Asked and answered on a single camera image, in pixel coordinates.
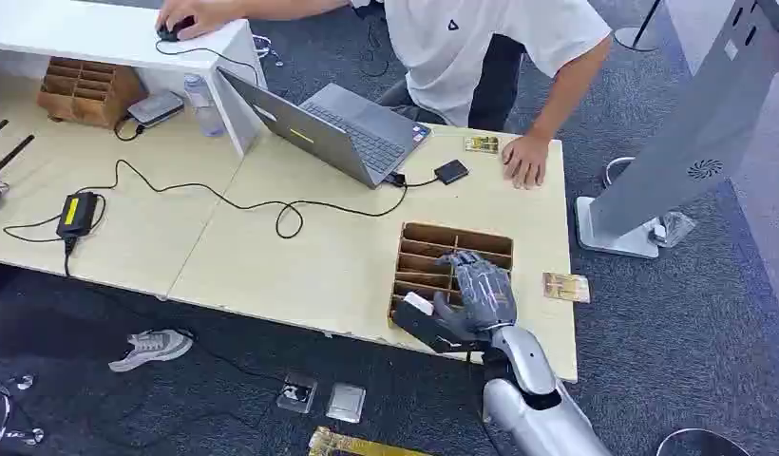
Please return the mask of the person's right hand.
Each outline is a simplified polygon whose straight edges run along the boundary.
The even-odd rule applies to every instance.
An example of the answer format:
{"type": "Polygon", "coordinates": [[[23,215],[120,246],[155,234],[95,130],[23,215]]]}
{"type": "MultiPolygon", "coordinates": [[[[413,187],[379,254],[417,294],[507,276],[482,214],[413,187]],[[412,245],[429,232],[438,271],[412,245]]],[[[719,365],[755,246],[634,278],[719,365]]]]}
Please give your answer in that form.
{"type": "Polygon", "coordinates": [[[168,0],[159,11],[155,30],[179,30],[179,41],[190,40],[212,32],[246,15],[241,1],[168,0]]]}

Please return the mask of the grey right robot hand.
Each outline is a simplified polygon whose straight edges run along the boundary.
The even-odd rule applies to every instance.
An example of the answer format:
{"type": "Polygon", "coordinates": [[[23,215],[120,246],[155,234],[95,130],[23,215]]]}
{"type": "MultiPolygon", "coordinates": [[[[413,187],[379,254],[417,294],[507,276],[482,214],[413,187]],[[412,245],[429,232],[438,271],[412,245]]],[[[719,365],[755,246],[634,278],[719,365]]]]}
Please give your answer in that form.
{"type": "Polygon", "coordinates": [[[457,278],[463,308],[454,311],[446,295],[436,292],[432,301],[435,318],[460,339],[482,339],[493,330],[512,326],[517,304],[509,274],[478,254],[456,251],[435,260],[449,263],[457,278]]]}

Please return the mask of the person's left hand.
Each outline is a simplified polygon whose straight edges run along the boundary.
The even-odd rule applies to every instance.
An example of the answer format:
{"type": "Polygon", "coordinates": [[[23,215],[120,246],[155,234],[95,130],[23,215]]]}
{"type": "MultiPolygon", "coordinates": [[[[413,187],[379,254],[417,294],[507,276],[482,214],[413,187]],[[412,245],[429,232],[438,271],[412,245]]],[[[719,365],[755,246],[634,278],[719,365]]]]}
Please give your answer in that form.
{"type": "Polygon", "coordinates": [[[526,133],[502,150],[503,177],[517,189],[541,186],[551,139],[540,133],[526,133]]]}

